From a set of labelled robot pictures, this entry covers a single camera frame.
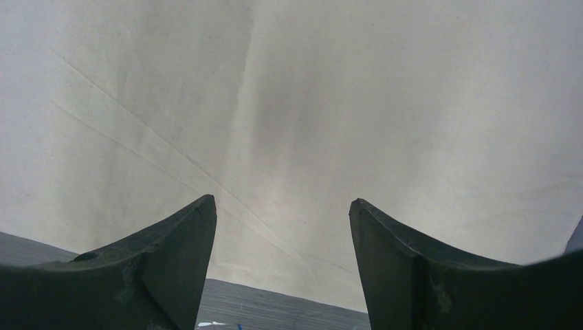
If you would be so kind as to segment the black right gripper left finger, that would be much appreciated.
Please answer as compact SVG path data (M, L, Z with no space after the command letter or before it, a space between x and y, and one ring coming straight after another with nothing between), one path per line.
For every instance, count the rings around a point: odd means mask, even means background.
M204 195L71 261L1 266L2 329L194 329L217 209Z

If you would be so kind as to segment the cream cloth wrap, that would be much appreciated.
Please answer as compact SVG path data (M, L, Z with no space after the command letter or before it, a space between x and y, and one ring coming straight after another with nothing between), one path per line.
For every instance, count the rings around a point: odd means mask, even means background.
M491 259L563 253L582 2L1 2L3 232L81 253L205 194L209 277L359 311L358 198Z

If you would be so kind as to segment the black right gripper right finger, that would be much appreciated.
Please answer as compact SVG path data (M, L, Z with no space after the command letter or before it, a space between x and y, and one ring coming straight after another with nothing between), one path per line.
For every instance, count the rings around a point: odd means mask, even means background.
M356 199L349 211L373 329L581 329L582 252L516 265L453 247Z

